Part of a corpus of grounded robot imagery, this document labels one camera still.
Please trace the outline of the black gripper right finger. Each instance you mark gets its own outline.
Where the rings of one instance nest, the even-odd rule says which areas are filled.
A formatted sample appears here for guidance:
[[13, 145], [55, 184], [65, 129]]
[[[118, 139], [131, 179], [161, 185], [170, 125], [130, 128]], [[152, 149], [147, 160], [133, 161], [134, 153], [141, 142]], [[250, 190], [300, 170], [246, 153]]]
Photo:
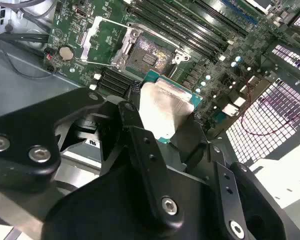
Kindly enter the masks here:
[[204, 239], [300, 240], [300, 229], [255, 174], [229, 161], [194, 117], [179, 122], [170, 143], [179, 153], [183, 172], [203, 183], [188, 189], [188, 206], [203, 224]]

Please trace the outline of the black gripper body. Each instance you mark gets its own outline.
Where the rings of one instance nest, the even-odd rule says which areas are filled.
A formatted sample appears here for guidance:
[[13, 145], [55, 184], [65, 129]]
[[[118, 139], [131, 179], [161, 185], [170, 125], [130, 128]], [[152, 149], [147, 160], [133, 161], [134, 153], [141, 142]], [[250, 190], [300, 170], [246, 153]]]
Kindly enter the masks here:
[[166, 167], [158, 149], [124, 152], [122, 163], [61, 199], [44, 240], [219, 240], [230, 238], [223, 196], [230, 171], [204, 162], [206, 183]]

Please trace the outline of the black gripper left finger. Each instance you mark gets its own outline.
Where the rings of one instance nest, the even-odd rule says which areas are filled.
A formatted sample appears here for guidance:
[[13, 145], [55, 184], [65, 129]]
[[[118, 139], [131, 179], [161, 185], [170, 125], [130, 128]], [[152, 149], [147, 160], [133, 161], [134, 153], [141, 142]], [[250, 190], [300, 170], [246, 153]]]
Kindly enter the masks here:
[[159, 150], [133, 104], [106, 102], [81, 87], [0, 116], [0, 187], [45, 190], [61, 164], [61, 152], [79, 141], [79, 120], [88, 115], [109, 165], [105, 174], [122, 163], [124, 152]]

